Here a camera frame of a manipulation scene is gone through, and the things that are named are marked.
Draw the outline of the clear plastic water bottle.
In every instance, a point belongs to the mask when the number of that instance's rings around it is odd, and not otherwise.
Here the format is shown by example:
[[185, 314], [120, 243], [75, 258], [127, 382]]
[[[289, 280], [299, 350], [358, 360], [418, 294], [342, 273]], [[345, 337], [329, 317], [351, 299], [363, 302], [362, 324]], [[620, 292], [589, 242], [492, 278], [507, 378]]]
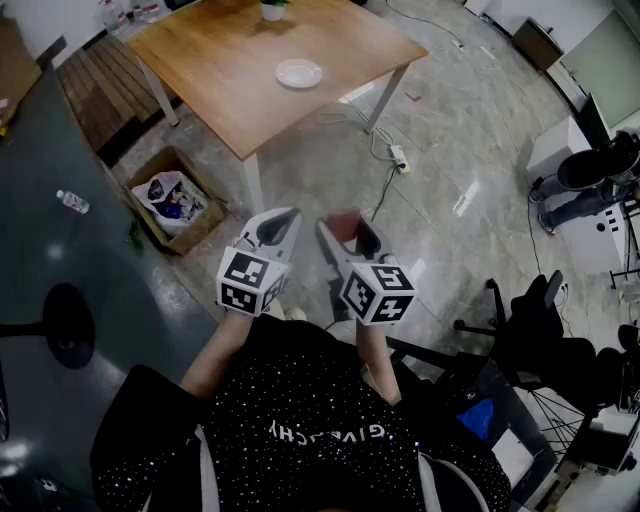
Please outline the clear plastic water bottle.
[[89, 203], [70, 191], [58, 190], [56, 197], [67, 207], [84, 215], [89, 211]]

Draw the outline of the green plant in white pot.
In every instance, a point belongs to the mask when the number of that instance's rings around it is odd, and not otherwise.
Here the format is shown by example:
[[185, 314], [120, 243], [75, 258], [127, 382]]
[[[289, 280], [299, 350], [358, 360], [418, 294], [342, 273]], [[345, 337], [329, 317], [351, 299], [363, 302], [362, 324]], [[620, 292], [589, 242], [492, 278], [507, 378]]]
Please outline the green plant in white pot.
[[289, 3], [290, 0], [260, 0], [262, 18], [269, 22], [282, 20]]

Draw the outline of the white round plate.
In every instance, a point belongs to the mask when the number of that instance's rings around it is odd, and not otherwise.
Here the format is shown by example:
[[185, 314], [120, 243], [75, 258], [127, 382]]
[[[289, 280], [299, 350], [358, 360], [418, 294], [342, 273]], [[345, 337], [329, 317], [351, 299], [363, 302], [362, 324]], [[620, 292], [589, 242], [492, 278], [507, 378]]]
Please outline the white round plate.
[[323, 77], [322, 69], [306, 59], [288, 59], [276, 66], [277, 81], [291, 89], [310, 89], [317, 86]]

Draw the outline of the black office chair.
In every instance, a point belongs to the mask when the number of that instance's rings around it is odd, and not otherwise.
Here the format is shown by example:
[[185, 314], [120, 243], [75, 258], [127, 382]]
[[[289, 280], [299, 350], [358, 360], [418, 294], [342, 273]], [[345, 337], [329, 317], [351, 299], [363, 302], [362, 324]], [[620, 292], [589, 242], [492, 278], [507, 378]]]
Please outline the black office chair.
[[550, 278], [538, 275], [525, 294], [511, 300], [511, 314], [505, 313], [497, 282], [489, 279], [496, 316], [489, 329], [471, 327], [457, 319], [457, 331], [490, 336], [494, 343], [489, 357], [509, 383], [524, 391], [548, 388], [587, 413], [598, 404], [597, 356], [591, 341], [567, 337], [555, 296], [563, 276], [555, 271]]

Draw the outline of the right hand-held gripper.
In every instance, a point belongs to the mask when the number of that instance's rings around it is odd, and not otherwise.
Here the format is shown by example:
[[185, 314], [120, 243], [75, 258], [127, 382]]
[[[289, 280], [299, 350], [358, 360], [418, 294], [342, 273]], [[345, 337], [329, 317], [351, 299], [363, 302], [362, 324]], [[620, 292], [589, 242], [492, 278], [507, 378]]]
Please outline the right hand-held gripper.
[[[320, 218], [315, 234], [327, 263], [338, 277], [330, 282], [333, 319], [357, 320], [362, 325], [391, 325], [403, 320], [416, 298], [416, 282], [406, 265], [393, 253], [379, 259], [353, 261], [345, 246], [349, 230], [333, 218]], [[360, 217], [356, 251], [374, 256], [382, 247], [378, 230]]]

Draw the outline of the dark wooden slat bench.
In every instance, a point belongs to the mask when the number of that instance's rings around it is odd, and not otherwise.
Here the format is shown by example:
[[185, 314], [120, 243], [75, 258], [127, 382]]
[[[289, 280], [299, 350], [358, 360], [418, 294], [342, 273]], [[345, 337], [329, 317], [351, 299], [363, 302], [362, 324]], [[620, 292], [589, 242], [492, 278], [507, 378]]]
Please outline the dark wooden slat bench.
[[165, 116], [134, 52], [110, 34], [75, 51], [56, 73], [85, 138], [109, 168]]

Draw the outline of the large clear water jug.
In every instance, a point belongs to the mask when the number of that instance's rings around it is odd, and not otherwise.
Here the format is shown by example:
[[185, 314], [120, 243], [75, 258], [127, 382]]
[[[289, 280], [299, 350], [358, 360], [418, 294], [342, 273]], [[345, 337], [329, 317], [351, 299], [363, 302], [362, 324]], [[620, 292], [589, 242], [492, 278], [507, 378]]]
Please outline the large clear water jug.
[[119, 0], [100, 0], [101, 18], [108, 33], [117, 34], [129, 23]]

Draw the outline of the blue cloth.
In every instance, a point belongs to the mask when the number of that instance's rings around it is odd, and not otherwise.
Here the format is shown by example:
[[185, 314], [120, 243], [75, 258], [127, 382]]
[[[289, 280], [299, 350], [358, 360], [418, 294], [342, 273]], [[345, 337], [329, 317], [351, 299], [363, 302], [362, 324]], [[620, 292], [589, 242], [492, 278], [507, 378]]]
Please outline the blue cloth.
[[479, 439], [487, 443], [493, 416], [493, 401], [490, 398], [486, 398], [467, 409], [465, 412], [458, 414], [456, 419], [473, 432]]

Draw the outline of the dark brown low cabinet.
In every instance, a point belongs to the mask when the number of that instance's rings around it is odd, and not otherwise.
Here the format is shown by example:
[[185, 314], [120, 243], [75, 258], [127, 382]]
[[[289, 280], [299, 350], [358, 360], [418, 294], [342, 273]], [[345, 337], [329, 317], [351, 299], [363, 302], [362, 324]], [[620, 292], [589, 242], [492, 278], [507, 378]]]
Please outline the dark brown low cabinet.
[[555, 39], [531, 17], [513, 34], [511, 43], [542, 72], [564, 55]]

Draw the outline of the white cabinet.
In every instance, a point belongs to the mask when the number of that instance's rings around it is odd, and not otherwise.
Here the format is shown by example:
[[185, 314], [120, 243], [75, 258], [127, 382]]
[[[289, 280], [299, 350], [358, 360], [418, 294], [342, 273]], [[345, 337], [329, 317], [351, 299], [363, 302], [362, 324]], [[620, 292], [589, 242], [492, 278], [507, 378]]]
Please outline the white cabinet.
[[573, 117], [567, 117], [536, 139], [526, 166], [529, 181], [554, 175], [569, 156], [589, 150], [590, 143]]

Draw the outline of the flat cardboard sheet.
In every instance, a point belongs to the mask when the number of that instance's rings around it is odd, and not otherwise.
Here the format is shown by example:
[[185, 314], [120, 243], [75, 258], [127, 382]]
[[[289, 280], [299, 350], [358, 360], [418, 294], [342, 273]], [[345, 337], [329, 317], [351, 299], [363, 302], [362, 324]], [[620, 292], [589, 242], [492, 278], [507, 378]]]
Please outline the flat cardboard sheet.
[[41, 69], [25, 47], [17, 22], [0, 16], [0, 130], [37, 83]]

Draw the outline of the white plastic bag of rubbish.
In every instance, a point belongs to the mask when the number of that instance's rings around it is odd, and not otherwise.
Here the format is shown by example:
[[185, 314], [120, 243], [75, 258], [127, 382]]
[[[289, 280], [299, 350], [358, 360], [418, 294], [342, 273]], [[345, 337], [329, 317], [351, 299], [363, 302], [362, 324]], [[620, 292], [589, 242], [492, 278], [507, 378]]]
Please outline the white plastic bag of rubbish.
[[159, 172], [132, 192], [171, 237], [190, 227], [209, 206], [206, 196], [181, 171]]

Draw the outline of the open cardboard box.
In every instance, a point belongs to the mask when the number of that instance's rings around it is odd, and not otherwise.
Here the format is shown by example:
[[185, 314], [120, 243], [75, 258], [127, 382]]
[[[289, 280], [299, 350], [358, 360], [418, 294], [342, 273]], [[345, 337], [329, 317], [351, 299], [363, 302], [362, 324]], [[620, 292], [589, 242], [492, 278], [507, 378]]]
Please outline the open cardboard box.
[[[209, 206], [198, 219], [175, 237], [169, 236], [159, 226], [152, 213], [142, 205], [132, 192], [135, 186], [146, 183], [159, 172], [167, 171], [184, 173], [209, 200]], [[173, 146], [167, 146], [151, 157], [126, 183], [126, 192], [142, 224], [149, 229], [160, 246], [173, 254], [187, 254], [225, 218], [222, 199], [208, 186], [203, 174], [193, 165], [186, 154]]]

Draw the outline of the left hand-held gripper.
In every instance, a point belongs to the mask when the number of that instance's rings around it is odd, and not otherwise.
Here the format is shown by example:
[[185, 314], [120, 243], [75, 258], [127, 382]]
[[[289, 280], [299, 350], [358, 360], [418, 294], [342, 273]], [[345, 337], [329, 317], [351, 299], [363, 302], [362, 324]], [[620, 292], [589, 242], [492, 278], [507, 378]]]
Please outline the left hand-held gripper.
[[227, 246], [216, 275], [217, 302], [253, 317], [283, 291], [303, 215], [298, 208], [274, 208], [253, 216], [243, 238]]

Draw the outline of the wooden table with white legs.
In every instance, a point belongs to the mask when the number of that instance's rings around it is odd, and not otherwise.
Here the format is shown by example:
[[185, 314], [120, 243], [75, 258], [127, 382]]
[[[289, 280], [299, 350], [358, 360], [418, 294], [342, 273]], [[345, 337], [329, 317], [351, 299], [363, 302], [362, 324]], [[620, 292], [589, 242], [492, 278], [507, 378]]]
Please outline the wooden table with white legs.
[[[262, 18], [258, 0], [200, 0], [126, 41], [171, 124], [170, 87], [242, 163], [252, 214], [264, 210], [258, 151], [289, 127], [380, 77], [390, 78], [372, 132], [409, 65], [427, 50], [350, 0], [293, 0], [284, 18]], [[275, 76], [288, 59], [310, 60], [321, 82], [291, 89]]]

